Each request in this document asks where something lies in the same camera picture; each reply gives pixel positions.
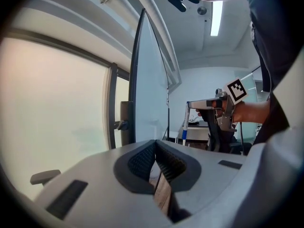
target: gray surface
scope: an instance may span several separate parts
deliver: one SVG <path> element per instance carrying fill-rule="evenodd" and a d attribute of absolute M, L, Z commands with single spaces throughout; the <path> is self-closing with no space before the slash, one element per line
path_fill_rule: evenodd
<path fill-rule="evenodd" d="M 221 160 L 239 164 L 243 164 L 246 160 L 246 156 L 242 155 L 210 152 L 167 141 L 163 142 L 194 157 L 201 164 L 201 175 L 193 188 L 189 191 L 175 194 L 179 206 L 188 210 L 191 214 L 202 209 L 217 198 L 239 172 L 237 169 L 218 164 Z"/>
<path fill-rule="evenodd" d="M 48 183 L 35 200 L 45 208 L 70 182 L 88 182 L 65 218 L 75 227 L 164 227 L 171 222 L 155 205 L 152 195 L 129 192 L 115 178 L 115 161 L 147 141 L 92 155 Z"/>
<path fill-rule="evenodd" d="M 251 149 L 237 175 L 212 202 L 175 227 L 231 227 L 238 208 L 251 188 L 264 145 L 263 143 L 257 144 Z"/>
<path fill-rule="evenodd" d="M 296 210 L 296 207 L 303 205 L 301 197 L 303 189 L 298 188 L 296 191 L 294 187 L 303 179 L 303 130 L 304 128 L 288 129 L 276 134 L 267 142 L 258 175 L 235 218 L 235 228 L 248 227 L 248 224 L 257 227 L 275 212 L 277 207 L 282 207 L 287 196 L 290 200 L 289 204 L 285 203 L 285 205 L 289 207 L 282 207 L 283 210 L 277 211 L 277 215 L 283 214 L 287 217 L 302 215 L 303 209 Z"/>
<path fill-rule="evenodd" d="M 263 145 L 247 157 L 208 152 L 163 141 L 196 158 L 202 173 L 190 191 L 176 193 L 178 204 L 191 214 L 175 227 L 229 227 L 251 187 Z M 48 183 L 36 199 L 45 208 L 73 180 L 88 186 L 65 218 L 76 227 L 170 227 L 173 224 L 156 206 L 152 195 L 130 193 L 115 178 L 115 161 L 145 142 L 90 156 Z M 240 170 L 219 165 L 221 160 L 243 164 Z"/>

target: fluorescent light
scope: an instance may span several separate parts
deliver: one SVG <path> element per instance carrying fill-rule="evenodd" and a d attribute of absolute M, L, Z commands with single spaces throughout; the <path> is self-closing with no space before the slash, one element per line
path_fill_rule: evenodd
<path fill-rule="evenodd" d="M 212 7 L 212 25 L 211 25 L 211 36 L 218 36 L 220 20 L 222 18 L 223 1 L 213 2 Z"/>

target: ceiling sprinkler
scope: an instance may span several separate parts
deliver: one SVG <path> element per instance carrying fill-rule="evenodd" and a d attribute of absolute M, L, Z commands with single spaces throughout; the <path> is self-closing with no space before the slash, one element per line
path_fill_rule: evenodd
<path fill-rule="evenodd" d="M 205 15 L 207 13 L 207 9 L 205 7 L 198 8 L 198 14 Z"/>

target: black rubber pad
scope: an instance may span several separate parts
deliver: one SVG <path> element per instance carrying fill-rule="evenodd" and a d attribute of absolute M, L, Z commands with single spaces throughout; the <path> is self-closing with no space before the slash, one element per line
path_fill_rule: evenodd
<path fill-rule="evenodd" d="M 59 196 L 46 208 L 46 210 L 63 220 L 72 206 L 76 203 L 81 193 L 86 189 L 88 183 L 84 181 L 73 181 Z"/>
<path fill-rule="evenodd" d="M 231 161 L 220 161 L 219 164 L 227 166 L 227 167 L 231 167 L 231 168 L 237 169 L 237 170 L 241 169 L 241 167 L 242 167 L 242 164 L 234 163 Z"/>
<path fill-rule="evenodd" d="M 190 190 L 200 177 L 201 166 L 196 159 L 159 140 L 150 140 L 119 157 L 115 177 L 130 192 L 153 195 L 149 177 L 155 160 L 172 192 Z"/>

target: black cable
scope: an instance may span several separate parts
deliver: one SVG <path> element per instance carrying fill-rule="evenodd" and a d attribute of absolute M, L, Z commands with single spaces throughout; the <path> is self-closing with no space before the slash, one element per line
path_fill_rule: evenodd
<path fill-rule="evenodd" d="M 244 150 L 244 139 L 243 139 L 243 127 L 242 127 L 242 123 L 239 123 L 241 126 L 241 144 L 242 144 L 242 148 L 243 148 L 243 155 L 245 155 L 245 150 Z"/>

